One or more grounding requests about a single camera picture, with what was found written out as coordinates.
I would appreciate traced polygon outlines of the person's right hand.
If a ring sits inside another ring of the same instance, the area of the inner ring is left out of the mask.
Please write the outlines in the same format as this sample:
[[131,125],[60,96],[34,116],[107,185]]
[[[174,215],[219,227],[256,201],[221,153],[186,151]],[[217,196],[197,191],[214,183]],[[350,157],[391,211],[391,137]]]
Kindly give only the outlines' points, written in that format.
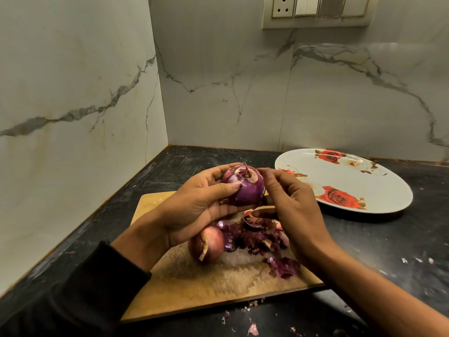
[[320,260],[321,250],[334,246],[311,186],[285,171],[258,171],[268,191],[263,203],[277,210],[295,257],[311,270]]

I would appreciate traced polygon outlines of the person's left hand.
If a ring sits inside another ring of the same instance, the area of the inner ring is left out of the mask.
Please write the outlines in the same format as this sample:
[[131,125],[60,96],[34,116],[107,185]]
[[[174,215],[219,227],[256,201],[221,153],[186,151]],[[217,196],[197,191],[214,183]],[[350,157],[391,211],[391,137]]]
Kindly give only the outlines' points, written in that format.
[[199,188],[223,183],[224,173],[240,164],[219,165],[199,172],[156,207],[155,211],[164,225],[168,249],[188,241],[213,221],[251,208],[223,204],[208,208],[197,206]]

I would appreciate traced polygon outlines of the peeled purple onion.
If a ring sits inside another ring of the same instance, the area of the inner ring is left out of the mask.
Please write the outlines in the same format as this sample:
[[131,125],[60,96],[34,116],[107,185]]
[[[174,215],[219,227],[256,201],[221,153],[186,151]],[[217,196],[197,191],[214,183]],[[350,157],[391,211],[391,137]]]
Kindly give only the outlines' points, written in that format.
[[222,178],[226,184],[241,183],[238,192],[228,197],[227,202],[237,207],[260,203],[265,195],[265,184],[261,173],[247,164],[228,169]]

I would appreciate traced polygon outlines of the person's left forearm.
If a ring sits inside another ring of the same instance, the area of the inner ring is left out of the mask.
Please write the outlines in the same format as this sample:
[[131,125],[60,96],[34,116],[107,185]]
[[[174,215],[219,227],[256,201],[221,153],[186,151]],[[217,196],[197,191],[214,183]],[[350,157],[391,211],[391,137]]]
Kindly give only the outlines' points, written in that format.
[[168,248],[154,227],[100,242],[67,279],[0,325],[0,337],[110,337]]

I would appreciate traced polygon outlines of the person's right forearm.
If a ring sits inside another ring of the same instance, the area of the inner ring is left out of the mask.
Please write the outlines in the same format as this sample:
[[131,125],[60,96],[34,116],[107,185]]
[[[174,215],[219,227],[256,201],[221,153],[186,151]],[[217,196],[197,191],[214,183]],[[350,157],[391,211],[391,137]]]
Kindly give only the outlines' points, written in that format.
[[389,337],[449,337],[449,318],[347,254],[333,241],[295,243],[306,266]]

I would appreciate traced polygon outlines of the pile of purple onion peels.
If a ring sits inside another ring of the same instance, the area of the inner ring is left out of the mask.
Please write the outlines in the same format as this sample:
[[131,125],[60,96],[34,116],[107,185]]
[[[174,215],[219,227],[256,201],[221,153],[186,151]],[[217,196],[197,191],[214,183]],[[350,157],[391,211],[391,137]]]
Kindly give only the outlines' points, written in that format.
[[279,254],[289,247],[289,241],[280,222],[273,219],[254,217],[247,210],[237,219],[220,219],[212,222],[224,236],[225,251],[247,250],[250,255]]

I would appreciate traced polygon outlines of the unpeeled red onion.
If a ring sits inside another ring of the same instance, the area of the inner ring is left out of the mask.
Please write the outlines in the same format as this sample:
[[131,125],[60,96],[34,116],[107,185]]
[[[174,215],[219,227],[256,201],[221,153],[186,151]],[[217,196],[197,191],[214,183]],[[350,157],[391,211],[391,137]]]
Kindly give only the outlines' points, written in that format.
[[200,264],[216,262],[224,253],[225,242],[222,231],[216,226],[207,226],[188,241],[188,251]]

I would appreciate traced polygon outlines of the purple onion peel piece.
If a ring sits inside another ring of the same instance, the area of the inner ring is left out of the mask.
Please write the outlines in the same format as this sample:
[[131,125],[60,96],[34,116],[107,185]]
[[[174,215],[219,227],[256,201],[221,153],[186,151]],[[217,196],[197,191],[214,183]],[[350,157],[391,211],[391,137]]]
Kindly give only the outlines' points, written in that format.
[[278,278],[289,279],[294,276],[300,276],[301,265],[297,260],[288,257],[270,257],[267,259],[267,263]]

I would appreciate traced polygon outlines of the wooden cutting board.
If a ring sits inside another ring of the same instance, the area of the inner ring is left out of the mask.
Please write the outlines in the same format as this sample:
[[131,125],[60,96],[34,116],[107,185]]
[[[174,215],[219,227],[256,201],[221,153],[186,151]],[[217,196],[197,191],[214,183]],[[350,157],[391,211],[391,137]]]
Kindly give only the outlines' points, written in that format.
[[152,277],[121,318],[127,323],[198,308],[251,301],[291,293],[324,283],[304,266],[298,275],[283,279],[265,260],[247,249],[224,252],[214,263],[196,262],[183,243],[170,249],[152,268]]

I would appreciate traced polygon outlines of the white plate with rose print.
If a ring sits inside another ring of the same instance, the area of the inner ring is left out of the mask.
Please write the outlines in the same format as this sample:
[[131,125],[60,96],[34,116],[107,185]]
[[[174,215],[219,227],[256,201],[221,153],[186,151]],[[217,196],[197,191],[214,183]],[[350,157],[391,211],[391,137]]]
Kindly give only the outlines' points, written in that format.
[[413,201],[411,187],[393,171],[353,154],[305,148],[285,152],[274,163],[277,170],[308,184],[319,203],[368,214],[389,214]]

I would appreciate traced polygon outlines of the cream wall switch panel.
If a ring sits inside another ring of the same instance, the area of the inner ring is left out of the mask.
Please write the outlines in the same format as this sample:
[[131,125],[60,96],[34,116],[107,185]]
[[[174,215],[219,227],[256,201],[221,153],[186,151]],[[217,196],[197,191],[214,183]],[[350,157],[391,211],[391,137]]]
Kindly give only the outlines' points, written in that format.
[[264,0],[262,29],[368,27],[379,0]]

